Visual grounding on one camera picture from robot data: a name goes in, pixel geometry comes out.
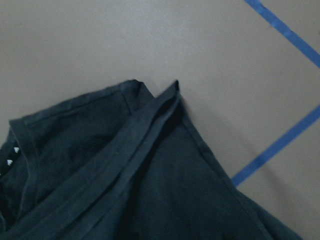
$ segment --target concrete floor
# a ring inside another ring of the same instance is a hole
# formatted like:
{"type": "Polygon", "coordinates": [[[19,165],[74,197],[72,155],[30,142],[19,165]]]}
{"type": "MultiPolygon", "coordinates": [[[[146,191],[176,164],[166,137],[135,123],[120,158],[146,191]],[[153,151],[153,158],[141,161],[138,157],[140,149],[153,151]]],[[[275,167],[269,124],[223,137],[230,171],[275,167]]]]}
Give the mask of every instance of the concrete floor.
{"type": "MultiPolygon", "coordinates": [[[[318,0],[263,0],[320,52],[318,0]]],[[[0,142],[8,120],[128,79],[173,80],[232,177],[320,104],[320,71],[244,0],[0,0],[0,142]]],[[[320,239],[320,122],[239,190],[320,239]]]]}

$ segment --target blue tape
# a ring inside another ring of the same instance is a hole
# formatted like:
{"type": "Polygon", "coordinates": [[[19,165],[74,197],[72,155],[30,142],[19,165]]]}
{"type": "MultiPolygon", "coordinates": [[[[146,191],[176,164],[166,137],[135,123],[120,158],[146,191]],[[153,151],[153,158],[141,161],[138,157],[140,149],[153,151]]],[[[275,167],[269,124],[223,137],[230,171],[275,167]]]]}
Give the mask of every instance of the blue tape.
{"type": "Polygon", "coordinates": [[[305,116],[300,122],[293,126],[277,141],[270,145],[264,152],[257,156],[252,162],[245,166],[240,172],[238,172],[231,180],[237,187],[250,175],[262,167],[267,161],[280,152],[285,146],[292,142],[303,131],[310,127],[314,122],[320,118],[320,105],[317,106],[312,112],[305,116]]]}
{"type": "Polygon", "coordinates": [[[288,39],[297,49],[299,49],[308,59],[320,68],[320,55],[301,37],[293,32],[283,21],[267,9],[259,0],[245,0],[258,14],[267,20],[286,39],[288,39]]]}

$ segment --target fabric fold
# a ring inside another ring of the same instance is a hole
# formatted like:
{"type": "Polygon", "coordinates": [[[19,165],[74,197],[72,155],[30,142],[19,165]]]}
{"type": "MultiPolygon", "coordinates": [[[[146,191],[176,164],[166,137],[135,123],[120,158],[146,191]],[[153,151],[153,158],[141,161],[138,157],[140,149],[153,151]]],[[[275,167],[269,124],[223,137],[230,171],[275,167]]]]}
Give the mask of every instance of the fabric fold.
{"type": "Polygon", "coordinates": [[[27,181],[15,223],[5,229],[0,215],[1,240],[301,239],[232,185],[178,81],[153,97],[128,80],[11,120],[10,131],[27,181]]]}

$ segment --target folded shirt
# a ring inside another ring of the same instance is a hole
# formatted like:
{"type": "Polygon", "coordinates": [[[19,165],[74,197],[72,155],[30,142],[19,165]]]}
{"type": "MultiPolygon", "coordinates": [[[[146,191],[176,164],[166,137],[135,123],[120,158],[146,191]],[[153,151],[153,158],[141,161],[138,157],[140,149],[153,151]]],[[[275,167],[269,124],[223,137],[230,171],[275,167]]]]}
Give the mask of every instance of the folded shirt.
{"type": "Polygon", "coordinates": [[[0,240],[300,240],[239,192],[181,102],[127,80],[9,121],[0,240]]]}

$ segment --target painter's tape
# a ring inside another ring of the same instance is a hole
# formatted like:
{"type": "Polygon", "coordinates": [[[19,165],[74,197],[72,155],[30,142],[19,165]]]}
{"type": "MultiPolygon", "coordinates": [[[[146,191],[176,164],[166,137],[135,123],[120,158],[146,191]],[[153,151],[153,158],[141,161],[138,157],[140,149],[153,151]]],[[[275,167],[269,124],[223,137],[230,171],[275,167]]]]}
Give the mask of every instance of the painter's tape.
{"type": "Polygon", "coordinates": [[[270,145],[264,152],[257,156],[252,162],[245,166],[240,172],[238,172],[231,180],[237,187],[250,175],[262,167],[267,161],[280,152],[285,146],[292,142],[298,135],[310,127],[315,121],[320,118],[320,105],[317,106],[312,112],[305,116],[277,141],[270,145]]]}
{"type": "Polygon", "coordinates": [[[267,9],[259,0],[245,0],[257,13],[267,20],[286,39],[288,39],[297,49],[299,49],[308,59],[320,68],[320,54],[316,52],[308,43],[293,32],[283,21],[267,9]]]}

